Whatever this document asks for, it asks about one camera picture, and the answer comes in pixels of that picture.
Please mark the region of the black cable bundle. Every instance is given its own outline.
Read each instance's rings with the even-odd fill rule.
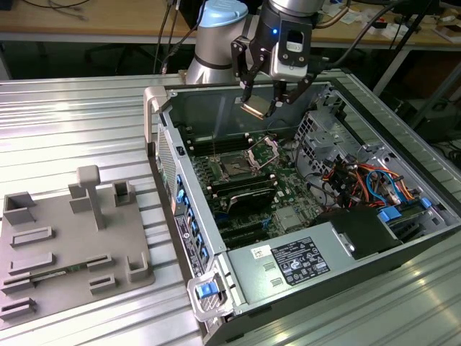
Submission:
[[[448,142],[448,143],[436,143],[432,144],[434,148],[439,149],[442,154],[445,156],[446,159],[450,160],[453,162],[453,164],[461,169],[461,148],[454,145],[453,142]]]

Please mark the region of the black cable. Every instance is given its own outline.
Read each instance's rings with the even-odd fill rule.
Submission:
[[[82,4],[85,4],[85,3],[89,2],[89,1],[91,1],[91,0],[83,0],[83,1],[76,2],[75,4],[70,4],[70,5],[43,6],[43,5],[35,4],[35,3],[30,2],[30,1],[28,1],[28,0],[23,0],[23,2],[25,2],[26,4],[29,4],[29,5],[32,5],[32,6],[36,6],[36,7],[40,7],[41,9],[68,9],[69,7],[74,7],[74,6],[82,5]]]
[[[392,50],[392,47],[394,46],[394,43],[397,40],[398,33],[400,32],[400,29],[402,27],[402,22],[403,22],[403,20],[401,20],[400,23],[398,23],[398,29],[397,29],[397,32],[395,33],[395,36],[394,36],[394,39],[392,40],[392,43],[389,46],[389,50]]]
[[[362,29],[362,31],[359,33],[359,35],[355,38],[354,42],[352,45],[346,50],[346,52],[343,54],[342,57],[340,57],[337,61],[334,63],[327,63],[326,69],[332,69],[332,68],[337,68],[339,67],[349,56],[349,54],[356,48],[356,46],[359,44],[359,42],[362,40],[362,38],[365,36],[365,34],[368,32],[368,29],[371,28],[371,26],[379,19],[381,18],[384,14],[389,12],[391,9],[396,7],[397,5],[402,4],[403,2],[406,2],[408,0],[397,0],[396,2],[393,2],[391,4],[388,4],[384,9],[379,11],[368,23],[365,25],[365,27]]]
[[[168,37],[168,45],[166,46],[167,47],[167,49],[166,49],[167,52],[170,51],[171,39],[173,38],[173,31],[174,31],[174,27],[176,26],[176,19],[178,17],[178,12],[179,12],[178,9],[174,12],[173,24],[171,24],[170,36]],[[168,60],[165,61],[165,64],[163,64],[160,72],[161,72],[161,74],[166,74],[167,70],[168,70]]]
[[[64,14],[64,15],[67,15],[67,16],[71,16],[71,17],[75,17],[77,19],[80,19],[80,20],[88,20],[88,17],[85,17],[81,14],[75,14],[75,13],[70,13],[70,12],[66,12],[64,11],[63,9],[60,8],[60,6],[62,6],[61,4],[58,4],[57,2],[54,2],[53,0],[48,0],[48,4],[50,5],[50,8],[53,10],[53,11],[56,11],[57,13],[60,13],[60,14]],[[68,10],[74,10],[76,12],[80,11],[80,8],[79,7],[68,7],[67,8]]]
[[[157,48],[156,48],[156,56],[155,56],[154,61],[153,61],[153,74],[156,74],[157,59],[158,59],[158,52],[160,51],[161,37],[162,37],[162,35],[164,34],[164,29],[165,29],[165,25],[166,25],[166,20],[168,19],[168,15],[169,15],[169,13],[170,13],[170,10],[171,10],[171,4],[168,4],[168,5],[166,6],[166,11],[165,11],[165,15],[164,15],[164,20],[162,21],[161,26],[160,26],[160,32],[158,33]]]
[[[199,18],[197,20],[197,24],[194,25],[191,28],[191,30],[189,30],[189,32],[176,45],[174,45],[173,48],[168,52],[168,54],[166,55],[164,61],[162,62],[162,68],[163,68],[163,65],[165,64],[165,62],[168,60],[168,58],[170,58],[174,54],[178,53],[179,47],[181,47],[181,45],[184,43],[184,41],[187,40],[187,38],[199,27],[200,22],[202,21],[202,18],[203,18],[203,13],[205,12],[205,2],[207,2],[207,0],[203,0],[203,2],[202,2],[202,8],[200,10],[200,15],[199,15]]]

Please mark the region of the metal bracket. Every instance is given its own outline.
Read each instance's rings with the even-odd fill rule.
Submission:
[[[168,100],[168,94],[163,86],[150,86],[144,90],[144,137],[146,143],[152,143],[152,114],[164,110]]]

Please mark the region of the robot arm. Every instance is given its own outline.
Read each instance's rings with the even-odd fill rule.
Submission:
[[[264,0],[259,16],[248,15],[246,5],[237,0],[209,0],[205,2],[186,82],[214,84],[239,78],[242,108],[260,119],[270,117],[284,103],[295,102],[323,70],[338,67],[373,22],[404,1],[408,0],[396,0],[379,11],[347,52],[337,62],[329,63],[328,59],[310,55],[312,31],[338,22],[349,11],[350,0],[327,22],[318,22],[324,0]],[[259,72],[273,81],[271,102],[251,96]],[[297,86],[287,90],[287,83]]]

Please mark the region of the blue cable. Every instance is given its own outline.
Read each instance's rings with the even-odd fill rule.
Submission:
[[[395,182],[394,182],[394,179],[392,179],[392,177],[387,173],[387,172],[384,172],[380,169],[376,169],[374,171],[371,171],[370,173],[368,173],[367,175],[367,188],[368,190],[370,191],[370,193],[375,196],[376,198],[379,198],[381,201],[384,202],[385,206],[388,206],[388,203],[386,201],[386,199],[378,194],[375,193],[375,191],[373,191],[372,187],[371,187],[371,182],[370,182],[370,179],[371,179],[371,175],[373,172],[379,172],[381,173],[382,175],[384,175],[386,178],[389,179],[390,183],[392,184],[392,187],[396,193],[396,195],[404,202],[407,202],[407,199],[406,197],[403,195],[403,193],[399,192],[398,191],[398,188],[397,188],[397,185],[395,185]]]

